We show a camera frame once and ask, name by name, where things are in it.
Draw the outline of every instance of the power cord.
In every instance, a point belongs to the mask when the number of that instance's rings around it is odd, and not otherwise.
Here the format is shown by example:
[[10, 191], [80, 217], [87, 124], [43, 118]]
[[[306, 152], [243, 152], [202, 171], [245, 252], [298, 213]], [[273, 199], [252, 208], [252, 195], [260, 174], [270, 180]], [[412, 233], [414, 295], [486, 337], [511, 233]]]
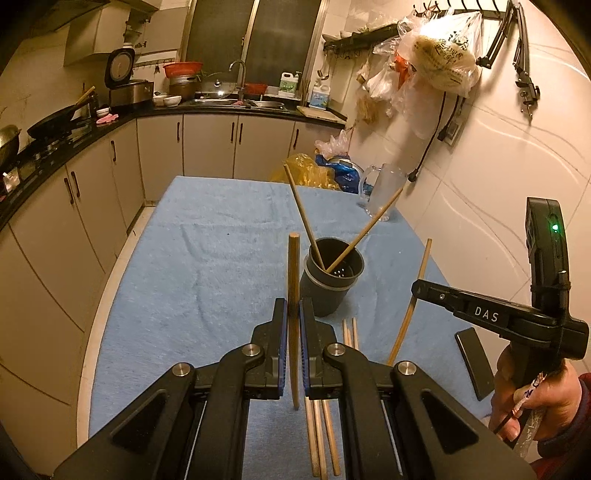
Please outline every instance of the power cord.
[[431, 140], [429, 140], [429, 143], [427, 144], [427, 148], [425, 149], [425, 152], [423, 153], [423, 157], [421, 158], [421, 161], [418, 163], [417, 168], [415, 168], [411, 173], [408, 174], [408, 181], [410, 181], [412, 183], [417, 181], [418, 171], [421, 169], [421, 166], [423, 166], [423, 162], [425, 161], [425, 157], [427, 156], [427, 152], [429, 151], [429, 148], [431, 147], [433, 140], [435, 140], [435, 136], [437, 135], [437, 131], [439, 130], [439, 125], [441, 124], [441, 117], [443, 116], [443, 109], [445, 108], [446, 95], [447, 95], [447, 92], [443, 92], [443, 100], [441, 101], [441, 110], [439, 111], [439, 119], [437, 120], [437, 126], [435, 127], [435, 131], [433, 132], [433, 135], [431, 136]]

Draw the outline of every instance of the table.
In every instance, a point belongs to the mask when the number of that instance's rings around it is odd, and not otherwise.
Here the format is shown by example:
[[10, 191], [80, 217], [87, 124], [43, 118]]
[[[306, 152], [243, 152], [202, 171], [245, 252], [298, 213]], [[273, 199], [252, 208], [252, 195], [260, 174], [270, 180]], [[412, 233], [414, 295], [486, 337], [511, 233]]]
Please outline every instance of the table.
[[[369, 220], [357, 195], [298, 189], [317, 238], [352, 240]], [[217, 362], [249, 342], [254, 326], [271, 319], [274, 299], [287, 294], [291, 231], [301, 232], [303, 265], [309, 243], [286, 184], [173, 181], [139, 239], [111, 308], [96, 367], [90, 434], [176, 362]], [[361, 351], [385, 363], [424, 247], [396, 212], [378, 222], [358, 248], [365, 270], [337, 312], [322, 321], [342, 341], [342, 319], [357, 317]], [[426, 279], [445, 283], [432, 259]], [[476, 399], [454, 339], [468, 326], [445, 309], [419, 302], [398, 360], [417, 363], [483, 417], [490, 399]], [[294, 411], [286, 381], [280, 401], [251, 401], [243, 479], [311, 478], [301, 387], [300, 397], [300, 411]], [[336, 400], [331, 404], [339, 427]], [[341, 449], [340, 428], [335, 433]]]

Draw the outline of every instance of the plastic jug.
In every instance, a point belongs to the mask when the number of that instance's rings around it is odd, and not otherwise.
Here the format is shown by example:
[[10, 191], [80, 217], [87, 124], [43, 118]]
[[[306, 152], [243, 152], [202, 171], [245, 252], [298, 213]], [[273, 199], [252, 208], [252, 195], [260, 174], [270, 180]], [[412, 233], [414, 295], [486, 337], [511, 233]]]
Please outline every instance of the plastic jug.
[[[371, 189], [371, 193], [367, 195], [365, 190], [369, 190], [369, 188], [365, 188], [365, 180], [367, 180], [368, 175], [373, 173], [374, 171], [379, 172], [378, 178], [375, 181], [375, 185]], [[371, 165], [368, 167], [361, 175], [359, 179], [359, 196], [362, 200], [366, 200], [367, 204], [365, 206], [365, 211], [368, 213], [369, 216], [376, 215], [380, 208], [383, 207], [386, 203], [388, 203], [389, 199], [392, 198], [392, 195], [396, 193], [396, 191], [404, 185], [406, 182], [406, 175], [405, 173], [400, 170], [400, 168], [390, 164], [385, 163], [381, 167], [376, 167], [375, 165]], [[382, 215], [380, 218], [381, 221], [387, 222], [390, 218], [390, 213], [394, 208], [394, 204], [390, 206], [390, 208]]]
[[312, 97], [310, 97], [310, 106], [313, 108], [320, 108], [326, 110], [329, 105], [330, 87], [322, 85], [312, 89]]
[[283, 72], [279, 82], [279, 96], [283, 98], [294, 98], [299, 81], [300, 78], [297, 75], [293, 76], [289, 72]]

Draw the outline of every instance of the white plastic bag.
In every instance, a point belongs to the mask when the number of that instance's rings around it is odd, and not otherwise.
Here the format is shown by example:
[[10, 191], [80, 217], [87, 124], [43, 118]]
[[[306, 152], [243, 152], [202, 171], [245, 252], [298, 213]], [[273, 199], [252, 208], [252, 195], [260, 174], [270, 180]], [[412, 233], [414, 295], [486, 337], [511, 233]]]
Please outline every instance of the white plastic bag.
[[441, 90], [417, 73], [411, 73], [392, 98], [392, 108], [403, 115], [417, 137], [426, 140], [437, 126], [442, 97]]
[[398, 53], [436, 89], [468, 97], [480, 78], [481, 25], [480, 12], [448, 13], [403, 35]]
[[318, 149], [320, 155], [322, 155], [325, 160], [330, 160], [336, 155], [347, 154], [349, 151], [349, 137], [347, 136], [347, 133], [345, 133], [345, 130], [341, 130], [337, 138], [331, 135], [328, 142], [316, 140], [314, 142], [314, 146]]
[[390, 60], [385, 61], [382, 70], [367, 81], [369, 96], [376, 101], [392, 101], [398, 89], [398, 72], [390, 67], [390, 63]]

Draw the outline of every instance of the kitchen cabinet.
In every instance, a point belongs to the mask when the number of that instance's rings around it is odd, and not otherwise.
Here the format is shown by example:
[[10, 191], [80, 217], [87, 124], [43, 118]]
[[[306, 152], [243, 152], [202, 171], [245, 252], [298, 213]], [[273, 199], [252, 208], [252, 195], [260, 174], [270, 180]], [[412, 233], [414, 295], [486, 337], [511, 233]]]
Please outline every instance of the kitchen cabinet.
[[155, 12], [146, 23], [142, 55], [156, 51], [179, 50], [188, 7], [167, 8]]
[[73, 199], [105, 273], [110, 274], [127, 240], [111, 170], [109, 145], [102, 138], [67, 163]]
[[42, 392], [75, 403], [84, 333], [51, 298], [9, 227], [0, 232], [0, 276], [5, 279], [0, 288], [0, 364]]
[[109, 162], [113, 167], [117, 196], [127, 229], [144, 205], [142, 173], [139, 169], [138, 130], [135, 120], [115, 130], [108, 140]]
[[88, 240], [65, 167], [43, 183], [9, 224], [33, 270], [83, 331], [92, 325], [105, 273]]
[[183, 116], [138, 118], [138, 142], [145, 198], [158, 202], [183, 174]]
[[37, 473], [51, 475], [76, 449], [75, 408], [35, 390], [2, 366], [0, 421]]
[[314, 159], [316, 157], [314, 142], [316, 140], [328, 142], [331, 135], [338, 137], [340, 131], [340, 128], [326, 127], [308, 122], [296, 122], [291, 137], [290, 156], [296, 153], [304, 153]]
[[237, 115], [185, 115], [184, 174], [231, 179], [238, 142]]
[[121, 48], [130, 10], [129, 5], [112, 1], [70, 22], [64, 66], [89, 57], [106, 58]]
[[240, 116], [234, 178], [268, 181], [290, 151], [293, 120]]

